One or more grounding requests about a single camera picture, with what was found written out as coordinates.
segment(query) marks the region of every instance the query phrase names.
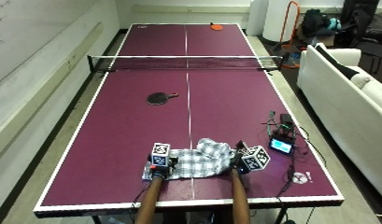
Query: ping pong table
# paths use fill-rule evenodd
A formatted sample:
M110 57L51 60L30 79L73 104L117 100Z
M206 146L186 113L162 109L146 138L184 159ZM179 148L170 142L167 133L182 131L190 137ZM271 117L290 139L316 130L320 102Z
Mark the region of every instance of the ping pong table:
M256 56L236 24L215 31L208 24L134 24L119 56ZM178 92L150 105L154 92ZM344 197L316 150L299 137L296 178L287 183L290 156L268 148L267 120L290 113L271 76L258 69L123 69L105 76L34 213L38 217L122 214L145 188L147 155L155 143L195 149L202 138L235 146L264 146L271 162L248 175L251 208L340 206ZM231 177L163 183L158 211L212 210L234 203Z

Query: table tennis net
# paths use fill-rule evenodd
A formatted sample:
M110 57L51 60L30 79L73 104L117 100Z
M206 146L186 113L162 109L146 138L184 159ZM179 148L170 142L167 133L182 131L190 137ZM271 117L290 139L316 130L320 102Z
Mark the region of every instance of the table tennis net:
M258 69L258 57L159 57L159 56L89 56L93 72L126 69Z

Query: table leg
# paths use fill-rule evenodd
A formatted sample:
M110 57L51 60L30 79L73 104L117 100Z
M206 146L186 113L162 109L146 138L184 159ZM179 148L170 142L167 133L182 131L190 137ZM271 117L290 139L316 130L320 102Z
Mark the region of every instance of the table leg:
M286 217L287 212L288 212L288 208L287 208L287 207L283 207L283 208L280 209L280 213L279 213L279 215L278 215L276 224L280 224L280 223L282 223L282 220L283 220L283 218Z
M103 222L102 222L99 216L94 216L94 217L93 217L93 220L94 220L94 223L95 223L95 224L103 224Z

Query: white wall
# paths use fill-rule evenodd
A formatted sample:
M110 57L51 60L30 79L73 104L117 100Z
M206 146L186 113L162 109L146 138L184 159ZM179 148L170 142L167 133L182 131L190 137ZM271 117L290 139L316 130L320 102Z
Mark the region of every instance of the white wall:
M69 54L81 45L87 34L99 22L103 23L105 30L99 35L99 39L93 45L89 54L103 54L106 47L121 29L117 12L115 0L98 0L98 3L91 10L29 59L22 69L18 71L18 76L27 77L30 73L34 72L35 68L38 68L38 70L50 73L50 76L47 77L51 77L58 71L59 66L65 63ZM57 121L63 116L67 106L83 85L89 74L87 58L85 58L74 68L67 79L49 98L49 101L35 114L30 124L25 127L25 130L21 132L21 135L0 157L0 205L27 169ZM24 102L30 100L31 95L39 91L38 88L46 83L46 80L35 79L33 81L42 82L35 85L35 88L30 89L29 94L24 96ZM21 83L17 86L13 85L12 89L6 87L5 91L17 91L18 88L22 88Z
M247 9L250 9L252 1L264 0L117 0L121 26L123 29L129 29L130 25L138 22L230 22L239 23L242 28L247 28L250 21ZM312 7L324 10L331 9L331 7L343 8L344 4L344 0L297 0L297 2L301 6L301 12ZM134 6L143 7L145 12L141 12ZM220 13L224 7L232 8L234 12Z

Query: whiteboard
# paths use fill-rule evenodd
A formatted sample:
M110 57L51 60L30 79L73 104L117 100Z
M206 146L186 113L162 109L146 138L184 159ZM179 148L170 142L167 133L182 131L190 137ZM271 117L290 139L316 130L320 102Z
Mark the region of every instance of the whiteboard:
M97 0L0 0L0 82Z

